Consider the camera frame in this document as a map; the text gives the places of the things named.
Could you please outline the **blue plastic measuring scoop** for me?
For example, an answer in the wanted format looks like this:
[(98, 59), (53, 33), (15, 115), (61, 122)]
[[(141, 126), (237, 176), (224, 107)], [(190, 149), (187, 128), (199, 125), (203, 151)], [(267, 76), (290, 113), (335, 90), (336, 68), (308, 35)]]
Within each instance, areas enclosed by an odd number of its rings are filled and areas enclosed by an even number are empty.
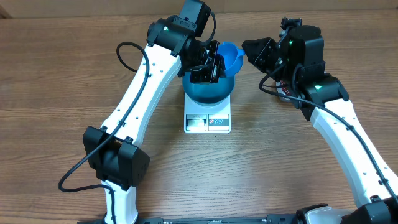
[(218, 53), (224, 58), (225, 77), (234, 77), (243, 66), (245, 51), (239, 49), (234, 43), (223, 42), (218, 47)]

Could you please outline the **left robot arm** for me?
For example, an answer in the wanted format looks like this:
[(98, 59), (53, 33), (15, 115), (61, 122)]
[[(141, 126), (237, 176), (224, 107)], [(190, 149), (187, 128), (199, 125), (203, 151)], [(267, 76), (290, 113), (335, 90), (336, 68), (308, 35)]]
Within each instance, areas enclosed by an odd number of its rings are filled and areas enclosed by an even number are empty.
[(185, 1), (179, 15), (152, 23), (142, 62), (122, 100), (99, 129), (87, 127), (83, 135), (87, 160), (106, 194), (107, 212), (98, 223), (136, 222), (136, 187), (150, 161), (140, 146), (172, 79), (188, 75), (193, 84), (218, 82), (225, 69), (217, 52), (219, 42), (198, 39), (214, 16), (203, 1)]

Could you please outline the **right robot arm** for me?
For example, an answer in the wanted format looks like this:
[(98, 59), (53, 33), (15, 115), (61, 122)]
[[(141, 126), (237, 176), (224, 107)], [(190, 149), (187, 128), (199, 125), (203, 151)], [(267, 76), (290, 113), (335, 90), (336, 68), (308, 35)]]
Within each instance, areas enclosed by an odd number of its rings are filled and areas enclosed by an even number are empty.
[(249, 62), (276, 82), (264, 93), (291, 102), (325, 139), (353, 193), (355, 210), (321, 203), (297, 210), (292, 223), (396, 223), (397, 175), (362, 128), (343, 84), (325, 70), (319, 27), (283, 18), (279, 40), (242, 44)]

